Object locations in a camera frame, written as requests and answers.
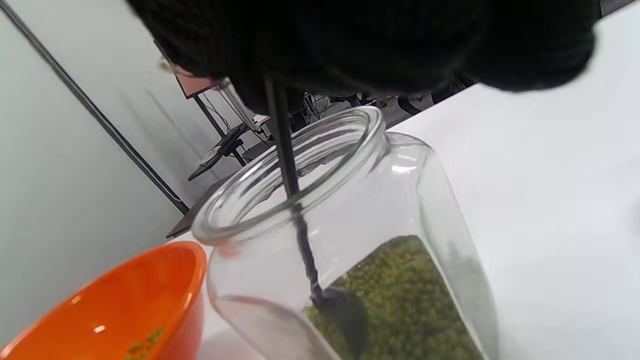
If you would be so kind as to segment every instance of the metal pole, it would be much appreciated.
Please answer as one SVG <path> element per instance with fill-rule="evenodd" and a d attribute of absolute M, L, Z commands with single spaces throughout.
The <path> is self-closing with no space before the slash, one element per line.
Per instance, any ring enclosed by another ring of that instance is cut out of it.
<path fill-rule="evenodd" d="M 189 208 L 182 202 L 180 197 L 173 192 L 171 187 L 157 174 L 157 172 L 147 163 L 147 161 L 140 155 L 140 153 L 129 143 L 129 141 L 122 135 L 121 132 L 113 125 L 107 116 L 104 115 L 96 104 L 87 96 L 87 94 L 78 86 L 78 84 L 69 76 L 67 71 L 60 66 L 60 63 L 53 57 L 53 55 L 47 50 L 35 34 L 29 29 L 29 27 L 20 19 L 11 6 L 4 0 L 0 0 L 0 8 L 13 22 L 16 28 L 27 38 L 31 46 L 38 52 L 38 54 L 49 64 L 53 72 L 62 80 L 65 86 L 71 91 L 71 93 L 78 99 L 78 101 L 84 106 L 84 108 L 93 116 L 93 118 L 102 126 L 102 128 L 109 134 L 109 136 L 115 141 L 118 146 L 125 152 L 125 154 L 133 161 L 138 168 L 156 185 L 164 196 L 171 201 L 171 203 L 180 210 L 182 214 L 186 214 Z"/>

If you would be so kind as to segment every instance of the desk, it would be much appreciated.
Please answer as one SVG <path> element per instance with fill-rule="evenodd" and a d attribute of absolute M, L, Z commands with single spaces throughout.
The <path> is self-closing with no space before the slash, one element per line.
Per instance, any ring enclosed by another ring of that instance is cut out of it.
<path fill-rule="evenodd" d="M 501 359 L 640 358 L 640 6 L 597 30 L 572 84 L 474 86 L 392 128 L 442 161 L 493 288 Z M 208 307 L 199 359 L 261 358 Z"/>

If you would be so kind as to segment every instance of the orange bowl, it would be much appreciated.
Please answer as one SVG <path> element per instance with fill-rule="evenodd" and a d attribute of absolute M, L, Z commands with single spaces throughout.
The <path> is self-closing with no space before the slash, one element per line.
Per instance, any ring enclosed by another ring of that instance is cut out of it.
<path fill-rule="evenodd" d="M 190 241 L 136 256 L 18 335 L 0 359 L 137 360 L 144 353 L 145 360 L 193 360 L 202 337 L 206 264 L 202 248 Z"/>

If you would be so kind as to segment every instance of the spoon handle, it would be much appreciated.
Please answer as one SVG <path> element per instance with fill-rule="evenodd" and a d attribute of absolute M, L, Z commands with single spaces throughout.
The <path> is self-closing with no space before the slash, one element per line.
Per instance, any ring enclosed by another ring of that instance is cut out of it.
<path fill-rule="evenodd" d="M 269 112 L 271 118 L 276 122 L 276 133 L 273 134 L 273 138 L 276 143 L 276 150 L 278 151 L 278 162 L 282 173 L 282 181 L 284 183 L 285 191 L 287 192 L 287 198 L 291 198 L 300 191 L 300 186 L 298 184 L 298 175 L 296 173 L 293 145 L 291 144 L 287 98 L 285 96 L 284 87 L 272 79 L 265 78 L 265 86 L 267 90 Z M 308 226 L 302 216 L 302 210 L 302 205 L 295 203 L 291 212 L 296 226 L 298 248 L 305 264 L 307 278 L 311 284 L 312 298 L 315 301 L 319 301 L 323 298 L 323 292 L 322 288 L 320 288 L 320 284 L 318 283 L 318 271 L 316 269 L 314 255 L 311 252 L 311 246 L 309 245 Z"/>

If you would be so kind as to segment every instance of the jar rim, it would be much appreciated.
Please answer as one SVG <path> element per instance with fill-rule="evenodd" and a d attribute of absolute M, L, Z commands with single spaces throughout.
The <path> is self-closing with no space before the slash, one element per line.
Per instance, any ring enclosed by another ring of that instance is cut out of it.
<path fill-rule="evenodd" d="M 356 157 L 356 154 L 367 152 L 365 150 L 367 148 L 373 148 L 375 146 L 373 140 L 377 135 L 381 135 L 384 132 L 382 112 L 374 106 L 350 108 L 325 117 L 310 124 L 297 133 L 292 134 L 291 141 L 295 150 L 296 143 L 303 143 L 305 140 L 312 138 L 317 134 L 319 128 L 330 127 L 332 124 L 340 122 L 341 120 L 353 117 L 366 120 L 366 127 L 362 131 L 358 141 L 353 144 L 353 148 L 350 149 L 335 166 L 323 173 L 308 186 L 301 188 L 300 192 L 295 196 L 286 199 L 262 213 L 249 218 L 242 218 L 240 221 L 230 225 L 217 226 L 211 224 L 211 217 L 215 215 L 216 211 L 219 211 L 223 207 L 225 200 L 227 200 L 228 196 L 232 192 L 238 191 L 237 185 L 239 183 L 249 180 L 249 178 L 258 171 L 258 169 L 262 167 L 270 167 L 273 166 L 274 163 L 278 163 L 275 146 L 272 146 L 267 151 L 263 152 L 258 158 L 247 164 L 247 166 L 241 168 L 232 177 L 227 179 L 227 181 L 225 181 L 225 183 L 218 188 L 209 197 L 209 199 L 207 199 L 196 215 L 193 225 L 191 226 L 191 232 L 194 237 L 197 240 L 209 243 L 210 245 L 219 245 L 219 240 L 228 240 L 229 238 L 243 233 L 252 227 L 263 224 L 265 221 L 276 217 L 277 214 L 283 213 L 284 211 L 290 211 L 295 204 L 300 203 L 304 198 L 316 193 L 321 185 L 326 183 L 327 180 L 333 176 L 336 176 L 339 172 L 343 171 L 348 167 L 348 165 L 357 165 L 356 163 L 366 159 L 366 156 Z M 305 211 L 312 207 L 313 204 L 311 206 L 305 206 Z"/>

